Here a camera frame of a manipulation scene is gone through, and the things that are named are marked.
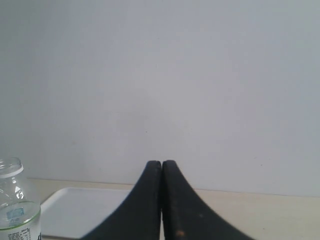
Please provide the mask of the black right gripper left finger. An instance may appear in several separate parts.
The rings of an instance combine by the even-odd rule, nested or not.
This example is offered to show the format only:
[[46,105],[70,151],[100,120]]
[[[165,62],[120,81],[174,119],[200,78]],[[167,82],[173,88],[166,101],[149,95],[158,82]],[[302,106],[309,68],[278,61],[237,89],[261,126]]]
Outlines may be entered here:
[[162,164],[151,160],[119,207],[83,240],[158,240]]

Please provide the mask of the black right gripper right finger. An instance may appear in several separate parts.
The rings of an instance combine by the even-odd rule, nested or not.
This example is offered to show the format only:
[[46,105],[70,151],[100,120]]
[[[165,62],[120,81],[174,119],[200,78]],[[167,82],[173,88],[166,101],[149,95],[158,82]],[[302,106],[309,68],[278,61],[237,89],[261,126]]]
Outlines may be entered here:
[[162,222],[166,240],[251,240],[212,210],[177,163],[162,163]]

